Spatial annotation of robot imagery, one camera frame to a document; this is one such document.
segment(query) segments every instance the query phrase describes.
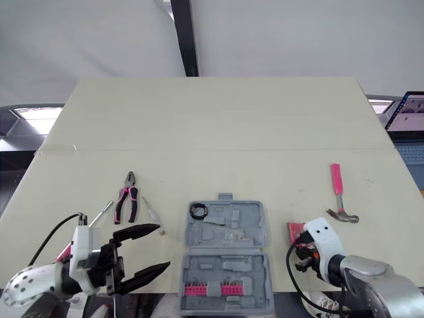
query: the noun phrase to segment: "keyboard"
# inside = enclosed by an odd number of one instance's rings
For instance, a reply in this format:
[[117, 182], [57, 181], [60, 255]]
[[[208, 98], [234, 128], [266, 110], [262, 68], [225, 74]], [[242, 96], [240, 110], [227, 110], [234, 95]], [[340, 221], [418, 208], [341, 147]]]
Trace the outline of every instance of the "keyboard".
[[406, 164], [424, 164], [424, 144], [397, 144], [395, 147]]

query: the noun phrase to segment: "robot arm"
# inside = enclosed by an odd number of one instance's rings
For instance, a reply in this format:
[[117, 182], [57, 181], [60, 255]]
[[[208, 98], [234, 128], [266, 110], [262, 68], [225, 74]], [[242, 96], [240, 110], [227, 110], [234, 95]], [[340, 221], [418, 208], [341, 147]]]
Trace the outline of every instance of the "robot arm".
[[408, 278], [395, 274], [386, 263], [360, 256], [345, 256], [340, 238], [324, 219], [304, 226], [296, 243], [302, 272], [312, 267], [317, 276], [334, 286], [346, 286], [370, 308], [375, 317], [424, 317], [424, 295]]
[[117, 249], [123, 240], [138, 239], [158, 227], [134, 225], [114, 232], [109, 243], [101, 246], [96, 229], [86, 223], [78, 225], [69, 256], [61, 262], [29, 266], [11, 278], [0, 298], [0, 316], [49, 318], [56, 305], [81, 291], [93, 295], [101, 286], [107, 286], [109, 295], [125, 294], [149, 284], [170, 263], [145, 268], [122, 282], [123, 258]]

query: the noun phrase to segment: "tool case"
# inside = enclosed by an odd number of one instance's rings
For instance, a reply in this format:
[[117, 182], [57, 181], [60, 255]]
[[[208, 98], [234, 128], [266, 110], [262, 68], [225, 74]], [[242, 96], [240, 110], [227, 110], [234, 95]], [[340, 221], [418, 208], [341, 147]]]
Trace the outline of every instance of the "tool case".
[[[202, 203], [203, 219], [190, 209]], [[274, 312], [264, 209], [259, 201], [193, 201], [187, 212], [180, 284], [180, 313], [190, 315], [265, 315]]]

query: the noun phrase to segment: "tool case lid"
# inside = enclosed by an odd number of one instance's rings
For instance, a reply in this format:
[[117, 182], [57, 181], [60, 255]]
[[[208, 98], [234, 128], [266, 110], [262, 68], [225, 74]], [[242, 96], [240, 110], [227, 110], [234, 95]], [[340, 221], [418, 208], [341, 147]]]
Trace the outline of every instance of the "tool case lid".
[[[204, 219], [191, 216], [190, 209], [196, 203], [206, 206]], [[192, 201], [187, 210], [185, 243], [192, 251], [198, 248], [259, 250], [268, 243], [264, 208], [259, 201], [235, 201], [232, 193], [219, 193], [216, 201]]]

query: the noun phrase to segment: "small screwdriver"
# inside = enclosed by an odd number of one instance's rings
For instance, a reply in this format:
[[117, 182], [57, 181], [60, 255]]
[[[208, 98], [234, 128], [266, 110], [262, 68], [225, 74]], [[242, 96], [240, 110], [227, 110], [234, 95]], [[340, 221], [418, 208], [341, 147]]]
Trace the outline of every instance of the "small screwdriver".
[[153, 210], [153, 209], [152, 209], [152, 207], [151, 207], [151, 206], [147, 203], [147, 200], [146, 200], [146, 198], [145, 198], [145, 197], [143, 197], [143, 196], [142, 196], [141, 198], [143, 199], [144, 203], [145, 203], [145, 204], [146, 204], [146, 206], [147, 206], [148, 214], [150, 214], [150, 218], [152, 219], [152, 222], [160, 226], [160, 228], [158, 229], [159, 234], [160, 234], [160, 235], [165, 235], [165, 228], [164, 228], [164, 225], [162, 224], [162, 222], [161, 222], [161, 220], [160, 220], [160, 218], [159, 218], [159, 215], [158, 215], [158, 214], [155, 212], [155, 210]]

